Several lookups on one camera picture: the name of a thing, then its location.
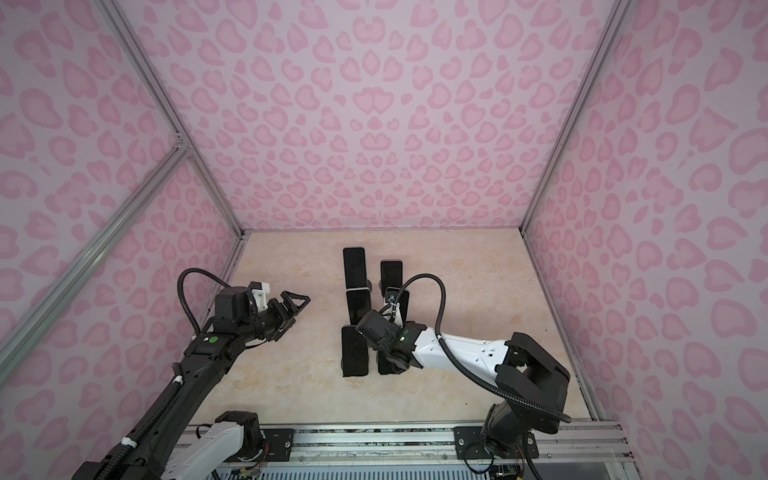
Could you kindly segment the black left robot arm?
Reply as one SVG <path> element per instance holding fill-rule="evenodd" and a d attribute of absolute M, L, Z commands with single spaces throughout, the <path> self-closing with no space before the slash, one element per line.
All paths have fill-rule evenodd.
<path fill-rule="evenodd" d="M 77 479 L 204 479 L 243 451 L 255 458 L 263 436 L 255 414 L 214 424 L 185 452 L 175 450 L 193 416 L 250 342 L 278 341 L 309 305 L 306 295 L 284 291 L 260 307 L 255 287 L 227 287 L 214 314 L 172 367 L 172 379 L 139 422 L 100 461 L 86 461 Z"/>

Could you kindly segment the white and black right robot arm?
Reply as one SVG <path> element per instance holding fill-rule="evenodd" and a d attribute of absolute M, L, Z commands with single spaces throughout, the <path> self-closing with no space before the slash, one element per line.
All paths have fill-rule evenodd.
<path fill-rule="evenodd" d="M 401 325 L 378 311 L 366 313 L 356 331 L 397 370 L 455 370 L 475 386 L 498 397 L 479 433 L 485 456 L 508 458 L 526 452 L 527 437 L 556 434 L 572 417 L 565 413 L 571 375 L 528 334 L 508 340 L 479 340 L 442 331 L 442 318 L 428 327 Z"/>

